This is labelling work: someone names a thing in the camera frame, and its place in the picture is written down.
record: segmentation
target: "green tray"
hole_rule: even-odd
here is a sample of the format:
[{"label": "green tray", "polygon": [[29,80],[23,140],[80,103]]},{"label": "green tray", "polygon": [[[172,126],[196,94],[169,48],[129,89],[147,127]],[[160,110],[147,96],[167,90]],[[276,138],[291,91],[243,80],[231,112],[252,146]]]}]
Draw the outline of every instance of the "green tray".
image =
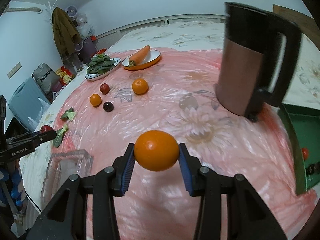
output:
[{"label": "green tray", "polygon": [[[320,110],[282,104],[279,117],[288,132],[291,142],[297,195],[307,192],[320,182],[320,174],[307,176],[306,168],[320,162]],[[309,150],[309,158],[304,161],[301,148]]]}]

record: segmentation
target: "leafy green vegetable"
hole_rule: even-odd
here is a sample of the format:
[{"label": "leafy green vegetable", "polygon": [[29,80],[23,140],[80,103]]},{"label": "leafy green vegetable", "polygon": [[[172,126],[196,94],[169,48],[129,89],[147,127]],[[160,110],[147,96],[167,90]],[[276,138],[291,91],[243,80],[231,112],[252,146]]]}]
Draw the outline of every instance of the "leafy green vegetable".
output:
[{"label": "leafy green vegetable", "polygon": [[52,140],[52,145],[54,147],[58,148],[61,145],[63,135],[66,131],[68,131],[68,125],[65,123],[61,129],[57,130],[57,136]]},{"label": "leafy green vegetable", "polygon": [[92,66],[94,66],[94,65],[96,65],[96,64],[97,64],[97,62],[91,61],[91,62],[89,63],[89,67],[92,67]]},{"label": "leafy green vegetable", "polygon": [[100,58],[100,57],[93,57],[91,60],[95,61],[95,62],[102,62],[104,61],[103,58]]},{"label": "leafy green vegetable", "polygon": [[69,119],[70,121],[72,121],[75,115],[76,115],[76,112],[73,110],[73,107],[70,107],[70,109],[68,109],[63,113],[60,119],[63,119],[63,120]]},{"label": "leafy green vegetable", "polygon": [[91,62],[88,64],[87,74],[106,73],[114,67],[115,63],[114,60],[110,60],[108,55],[104,53],[99,54],[91,59]]}]

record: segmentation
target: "carrot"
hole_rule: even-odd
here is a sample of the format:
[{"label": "carrot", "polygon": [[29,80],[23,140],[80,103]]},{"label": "carrot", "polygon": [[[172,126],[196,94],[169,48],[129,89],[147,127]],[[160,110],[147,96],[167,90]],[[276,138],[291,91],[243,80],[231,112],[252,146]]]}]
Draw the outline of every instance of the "carrot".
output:
[{"label": "carrot", "polygon": [[148,55],[149,50],[150,50],[150,46],[147,45],[144,48],[140,49],[135,54],[133,54],[129,58],[129,67],[133,67],[133,66],[139,65],[146,58],[146,56]]}]

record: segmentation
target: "bed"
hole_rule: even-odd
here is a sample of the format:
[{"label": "bed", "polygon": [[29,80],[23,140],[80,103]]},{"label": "bed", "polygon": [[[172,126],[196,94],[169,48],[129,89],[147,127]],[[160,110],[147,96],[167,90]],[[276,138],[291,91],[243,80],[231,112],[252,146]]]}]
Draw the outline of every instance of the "bed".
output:
[{"label": "bed", "polygon": [[[79,73],[38,125],[61,128],[60,116],[73,106],[77,116],[68,124],[62,145],[52,149],[51,143],[42,144],[20,160],[26,191],[35,204],[41,207],[41,190],[52,153],[85,148],[93,156],[91,174],[96,174],[123,155],[128,143],[134,143],[142,132],[159,129],[185,142],[191,155],[218,174],[243,173],[287,237],[293,239],[315,208],[320,187],[295,195],[287,136],[270,107],[264,107],[260,122],[254,124],[226,111],[216,100],[214,84],[220,71],[223,37],[224,23],[212,22],[134,30],[107,54],[124,59],[149,44],[162,53],[158,64],[137,72],[119,68],[91,83],[84,80],[85,70]],[[148,81],[150,90],[137,97],[130,84],[140,77]],[[108,98],[115,105],[112,115],[106,115],[102,108],[93,112],[88,103],[88,97],[104,82],[111,85]],[[320,109],[320,52],[304,35],[297,70],[284,102]],[[198,199],[188,198],[177,164],[159,173],[136,165],[129,191],[115,200],[121,239],[192,239],[198,205]],[[92,237],[91,222],[89,212],[88,237]],[[226,239],[223,231],[221,239]]]}]

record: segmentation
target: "brown jacket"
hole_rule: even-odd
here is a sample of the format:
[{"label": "brown jacket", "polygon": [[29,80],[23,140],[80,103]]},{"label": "brown jacket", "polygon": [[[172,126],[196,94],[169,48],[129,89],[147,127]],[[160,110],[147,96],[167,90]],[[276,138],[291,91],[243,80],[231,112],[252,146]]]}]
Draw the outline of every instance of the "brown jacket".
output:
[{"label": "brown jacket", "polygon": [[74,53],[76,51],[74,44],[80,43],[81,36],[68,14],[58,7],[55,8],[52,13],[52,24],[54,42],[60,55]]}]

